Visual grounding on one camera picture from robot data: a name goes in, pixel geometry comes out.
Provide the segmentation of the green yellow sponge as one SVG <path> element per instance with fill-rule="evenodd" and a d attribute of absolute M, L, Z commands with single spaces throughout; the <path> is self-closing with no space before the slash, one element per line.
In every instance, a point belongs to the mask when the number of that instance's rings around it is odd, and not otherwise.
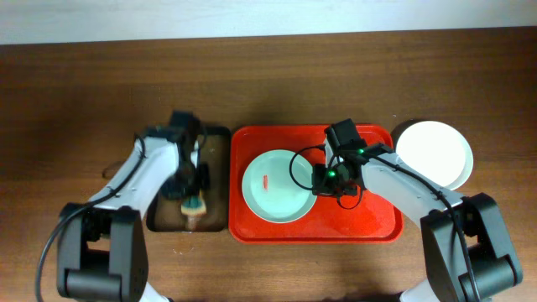
<path fill-rule="evenodd" d="M 206 202 L 203 192 L 185 198 L 180 206 L 180 211 L 186 216 L 204 216 L 206 214 Z"/>

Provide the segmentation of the white plate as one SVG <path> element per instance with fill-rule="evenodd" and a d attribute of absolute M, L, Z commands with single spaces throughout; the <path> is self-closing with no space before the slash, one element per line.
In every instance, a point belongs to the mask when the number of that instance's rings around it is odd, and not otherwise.
<path fill-rule="evenodd" d="M 457 174 L 456 158 L 467 139 L 454 127 L 437 121 L 412 122 L 395 135 L 399 157 L 424 177 L 445 187 Z"/>

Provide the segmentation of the red plastic tray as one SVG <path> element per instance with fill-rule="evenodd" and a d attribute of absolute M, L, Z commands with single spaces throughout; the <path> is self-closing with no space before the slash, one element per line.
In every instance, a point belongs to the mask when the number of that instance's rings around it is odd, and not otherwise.
<path fill-rule="evenodd" d="M 362 198 L 320 197 L 297 221 L 272 223 L 256 216 L 242 196 L 242 177 L 260 154 L 274 149 L 299 151 L 325 139 L 325 124 L 246 126 L 231 140 L 228 229 L 249 244 L 381 243 L 396 240 L 404 229 L 400 211 L 368 191 Z"/>

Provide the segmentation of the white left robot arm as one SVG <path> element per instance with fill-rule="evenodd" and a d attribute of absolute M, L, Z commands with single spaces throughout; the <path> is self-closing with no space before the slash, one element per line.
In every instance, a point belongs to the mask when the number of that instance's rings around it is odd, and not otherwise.
<path fill-rule="evenodd" d="M 76 301 L 165 301 L 148 282 L 143 218 L 164 183 L 195 182 L 200 126 L 148 128 L 107 185 L 60 214 L 56 286 Z"/>

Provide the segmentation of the light blue plate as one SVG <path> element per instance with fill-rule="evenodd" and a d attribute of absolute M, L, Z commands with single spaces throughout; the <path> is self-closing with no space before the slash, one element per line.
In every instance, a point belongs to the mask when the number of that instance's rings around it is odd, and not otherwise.
<path fill-rule="evenodd" d="M 456 158 L 457 174 L 445 187 L 455 190 L 463 186 L 470 178 L 474 168 L 474 156 L 469 145 L 462 147 L 462 155 Z"/>

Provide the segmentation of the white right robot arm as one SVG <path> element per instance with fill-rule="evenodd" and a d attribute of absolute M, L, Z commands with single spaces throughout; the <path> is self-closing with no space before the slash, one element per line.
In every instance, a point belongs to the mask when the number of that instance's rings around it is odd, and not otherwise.
<path fill-rule="evenodd" d="M 496 201 L 448 190 L 410 168 L 378 143 L 326 142 L 326 162 L 314 167 L 313 191 L 335 197 L 380 196 L 421 231 L 426 278 L 399 294 L 372 301 L 489 301 L 517 286 L 523 270 Z"/>

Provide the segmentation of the dark brown tray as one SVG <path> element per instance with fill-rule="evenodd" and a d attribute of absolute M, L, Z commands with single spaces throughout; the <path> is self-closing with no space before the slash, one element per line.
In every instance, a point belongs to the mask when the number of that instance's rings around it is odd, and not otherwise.
<path fill-rule="evenodd" d="M 227 228 L 231 132 L 223 126 L 210 126 L 199 160 L 208 166 L 208 185 L 202 191 L 206 204 L 203 216 L 181 212 L 182 201 L 163 189 L 149 207 L 146 226 L 152 232 L 220 232 Z"/>

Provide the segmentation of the light green plate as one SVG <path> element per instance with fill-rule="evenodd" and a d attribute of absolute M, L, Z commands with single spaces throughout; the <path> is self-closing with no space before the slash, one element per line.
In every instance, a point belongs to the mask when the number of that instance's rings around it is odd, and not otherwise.
<path fill-rule="evenodd" d="M 272 223 L 297 221 L 313 208 L 309 190 L 313 167 L 304 157 L 276 149 L 260 154 L 242 177 L 242 197 L 259 218 Z"/>

